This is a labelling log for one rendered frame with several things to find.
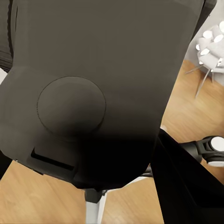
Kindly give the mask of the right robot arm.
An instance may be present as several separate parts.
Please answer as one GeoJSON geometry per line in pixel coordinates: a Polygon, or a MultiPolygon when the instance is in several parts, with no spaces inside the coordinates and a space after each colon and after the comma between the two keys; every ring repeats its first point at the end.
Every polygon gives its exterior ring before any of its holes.
{"type": "MultiPolygon", "coordinates": [[[[166,128],[160,127],[165,132],[166,128]]],[[[199,163],[202,162],[202,157],[207,161],[207,164],[214,167],[224,167],[224,137],[210,136],[203,140],[191,141],[180,144],[190,155],[192,155],[199,163]]],[[[152,170],[146,170],[148,175],[140,175],[142,177],[153,177],[152,170]]]]}

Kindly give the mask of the digital camera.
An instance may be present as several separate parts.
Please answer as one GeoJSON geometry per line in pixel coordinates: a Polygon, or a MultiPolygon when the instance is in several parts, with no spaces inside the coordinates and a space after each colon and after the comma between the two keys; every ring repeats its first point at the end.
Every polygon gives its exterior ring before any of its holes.
{"type": "Polygon", "coordinates": [[[216,4],[0,0],[2,153],[82,190],[148,175],[189,44],[216,4]]]}

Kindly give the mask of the camera tripod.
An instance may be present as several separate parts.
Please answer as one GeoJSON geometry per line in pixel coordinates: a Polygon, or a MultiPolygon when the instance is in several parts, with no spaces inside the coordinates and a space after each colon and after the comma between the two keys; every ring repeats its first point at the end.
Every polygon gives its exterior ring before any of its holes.
{"type": "MultiPolygon", "coordinates": [[[[147,170],[150,170],[151,164],[147,167],[147,170]]],[[[146,177],[138,176],[135,180],[131,181],[137,182],[139,180],[146,179],[146,177]]],[[[85,215],[85,224],[101,224],[102,215],[104,211],[105,201],[107,193],[110,190],[95,191],[92,189],[85,189],[85,201],[86,201],[86,215],[85,215]]]]}

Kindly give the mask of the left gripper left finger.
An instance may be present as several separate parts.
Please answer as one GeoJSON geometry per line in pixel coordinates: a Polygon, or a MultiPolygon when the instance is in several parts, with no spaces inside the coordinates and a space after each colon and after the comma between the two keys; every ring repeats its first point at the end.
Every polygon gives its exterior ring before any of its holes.
{"type": "Polygon", "coordinates": [[[13,160],[7,156],[5,156],[0,150],[0,180],[8,169],[9,165],[13,160]]]}

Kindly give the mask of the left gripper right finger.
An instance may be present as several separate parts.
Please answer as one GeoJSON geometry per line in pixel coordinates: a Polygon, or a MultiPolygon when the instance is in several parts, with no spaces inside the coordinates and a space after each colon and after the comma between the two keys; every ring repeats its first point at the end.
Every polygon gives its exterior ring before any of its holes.
{"type": "Polygon", "coordinates": [[[224,185],[163,129],[150,164],[164,224],[224,224],[224,185]]]}

